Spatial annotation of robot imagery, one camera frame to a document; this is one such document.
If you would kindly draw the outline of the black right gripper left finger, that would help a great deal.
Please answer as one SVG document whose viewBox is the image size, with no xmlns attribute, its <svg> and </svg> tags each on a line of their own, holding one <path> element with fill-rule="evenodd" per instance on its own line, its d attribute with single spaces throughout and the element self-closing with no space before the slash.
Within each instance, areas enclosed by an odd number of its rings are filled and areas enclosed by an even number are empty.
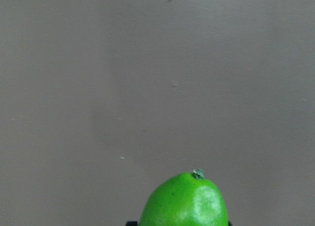
<svg viewBox="0 0 315 226">
<path fill-rule="evenodd" d="M 127 221 L 126 226 L 138 226 L 138 222 L 137 221 Z"/>
</svg>

